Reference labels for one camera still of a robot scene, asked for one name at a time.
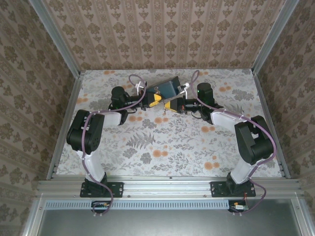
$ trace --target floral patterned surface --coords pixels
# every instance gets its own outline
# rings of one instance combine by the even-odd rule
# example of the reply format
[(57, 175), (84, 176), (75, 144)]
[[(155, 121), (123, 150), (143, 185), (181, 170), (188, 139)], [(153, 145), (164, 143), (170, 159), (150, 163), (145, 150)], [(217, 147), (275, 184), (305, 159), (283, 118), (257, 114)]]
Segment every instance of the floral patterned surface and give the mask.
[[(151, 85), (176, 75), (183, 84), (193, 72), (190, 69), (87, 71), (74, 116), (79, 109), (106, 109), (115, 86), (123, 86), (133, 95), (135, 88), (128, 81), (129, 74), (140, 75)], [(248, 117), (263, 115), (249, 69), (201, 70), (195, 86), (201, 82), (212, 85), (216, 101), (226, 109)], [(164, 113), (163, 103), (147, 111), (138, 109), (122, 126), (103, 128), (99, 149), (105, 171), (117, 176), (223, 177), (240, 158), (233, 133), (190, 114)], [(84, 174), (80, 157), (68, 144), (63, 148), (57, 174)], [(261, 166), (255, 175), (280, 177), (276, 159)]]

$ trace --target wall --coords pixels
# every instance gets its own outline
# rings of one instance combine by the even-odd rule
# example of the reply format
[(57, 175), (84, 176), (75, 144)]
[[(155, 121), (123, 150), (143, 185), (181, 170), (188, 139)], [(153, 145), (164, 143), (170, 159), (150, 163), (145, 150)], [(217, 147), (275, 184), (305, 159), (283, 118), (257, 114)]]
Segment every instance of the wall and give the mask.
[(258, 76), (293, 178), (315, 215), (315, 1), (300, 0)]
[(284, 0), (44, 0), (85, 69), (250, 68)]
[(0, 1), (0, 235), (46, 179), (74, 78), (27, 0)]

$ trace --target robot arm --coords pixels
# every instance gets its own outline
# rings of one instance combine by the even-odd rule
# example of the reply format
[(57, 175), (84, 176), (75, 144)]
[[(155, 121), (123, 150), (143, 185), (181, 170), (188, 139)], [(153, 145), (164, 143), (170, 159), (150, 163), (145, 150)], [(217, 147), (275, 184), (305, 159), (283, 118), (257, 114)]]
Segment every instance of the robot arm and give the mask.
[[(215, 103), (213, 91), (209, 83), (198, 84), (197, 89), (198, 98), (200, 100), (209, 106), (222, 108), (222, 106)], [(185, 92), (185, 86), (178, 88), (178, 91), (178, 94), (181, 91)], [(111, 98), (112, 103), (109, 106), (109, 109), (123, 108), (135, 103), (142, 96), (141, 92), (141, 90), (138, 90), (137, 96), (129, 96), (122, 87), (113, 88)], [(161, 100), (162, 97), (159, 94), (147, 92), (144, 99), (137, 104), (136, 107), (145, 110), (146, 108), (156, 105)], [(271, 141), (260, 129), (248, 121), (235, 118), (227, 113), (215, 112), (214, 110), (201, 105), (196, 99), (186, 99), (186, 96), (171, 100), (165, 104), (165, 108), (174, 112), (185, 114), (187, 114), (188, 111), (198, 111), (204, 121), (213, 125), (223, 126), (231, 132), (235, 132), (241, 159), (231, 173), (228, 174), (226, 182), (224, 182), (224, 184), (218, 184), (217, 188), (212, 188), (216, 192), (215, 196), (214, 193), (212, 193), (213, 197), (242, 196), (244, 194), (243, 186), (249, 186), (250, 189), (252, 188), (252, 185), (248, 180), (253, 169), (258, 163), (267, 159), (273, 153)], [(83, 127), (89, 114), (90, 112), (88, 111), (79, 110), (67, 134), (67, 143), (71, 145), (72, 149), (76, 151), (79, 156), (82, 156), (81, 139)], [(84, 191), (89, 192), (89, 190), (86, 190), (85, 188), (87, 187), (91, 189), (92, 186), (94, 192), (99, 192), (97, 196), (104, 196), (104, 188), (100, 187), (96, 183), (93, 183), (89, 176), (92, 175), (94, 179), (101, 183), (107, 183), (106, 173), (100, 164), (97, 153), (102, 128), (105, 126), (122, 125), (126, 121), (127, 116), (128, 112), (126, 110), (122, 110), (120, 112), (104, 113), (103, 115), (95, 114), (91, 117), (85, 134), (85, 164), (89, 170), (89, 174), (86, 175), (86, 184), (82, 185), (83, 187), (81, 190), (84, 189)], [(263, 117), (256, 116), (251, 118), (251, 120), (255, 121), (269, 132)]]
[[(213, 91), (209, 83), (201, 83), (197, 86), (197, 95), (200, 100), (209, 106), (222, 108), (215, 103)], [(248, 121), (235, 118), (224, 112), (217, 112), (200, 104), (197, 99), (176, 98), (165, 104), (165, 108), (178, 113), (187, 114), (188, 112), (199, 112), (201, 118), (213, 125), (223, 126), (224, 128), (235, 132), (238, 150), (241, 159), (236, 167), (227, 176), (227, 181), (215, 189), (216, 193), (220, 192), (222, 196), (235, 196), (244, 194), (244, 186), (249, 186), (249, 177), (255, 167), (273, 153), (273, 146), (269, 138), (259, 128), (255, 127)], [(261, 116), (251, 118), (252, 121), (262, 126), (270, 133), (268, 126)]]

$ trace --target black mounting bracket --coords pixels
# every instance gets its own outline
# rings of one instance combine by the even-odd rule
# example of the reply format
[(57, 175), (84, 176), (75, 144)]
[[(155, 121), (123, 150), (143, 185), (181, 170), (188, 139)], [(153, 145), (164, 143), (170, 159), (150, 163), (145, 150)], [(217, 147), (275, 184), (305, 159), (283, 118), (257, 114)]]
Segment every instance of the black mounting bracket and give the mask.
[[(122, 198), (124, 193), (124, 183), (123, 182), (107, 182), (107, 175), (101, 181), (112, 190), (114, 198)], [(101, 185), (84, 179), (81, 185), (81, 198), (110, 198), (110, 193)]]
[(211, 196), (213, 198), (225, 198), (225, 197), (244, 197), (246, 193), (247, 197), (255, 197), (254, 185), (247, 181), (242, 184), (237, 184), (234, 192), (230, 192), (226, 181), (214, 181), (210, 182)]

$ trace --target metal rail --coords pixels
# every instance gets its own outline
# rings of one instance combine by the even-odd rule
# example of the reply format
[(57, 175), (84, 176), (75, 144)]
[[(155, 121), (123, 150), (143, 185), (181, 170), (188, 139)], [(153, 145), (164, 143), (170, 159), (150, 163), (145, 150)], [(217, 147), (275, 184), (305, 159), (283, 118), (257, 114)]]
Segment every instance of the metal rail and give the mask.
[[(224, 181), (223, 177), (109, 177), (108, 181), (124, 182), (124, 195), (121, 199), (130, 200), (198, 200), (212, 199), (210, 182)], [(292, 199), (302, 197), (303, 191), (297, 179), (253, 178), (267, 189), (267, 199)], [(59, 177), (51, 181), (40, 181), (36, 198), (50, 200), (73, 200), (80, 198), (81, 184), (84, 176)], [(259, 199), (263, 190), (256, 188)], [(108, 200), (108, 198), (90, 198), (91, 200)]]

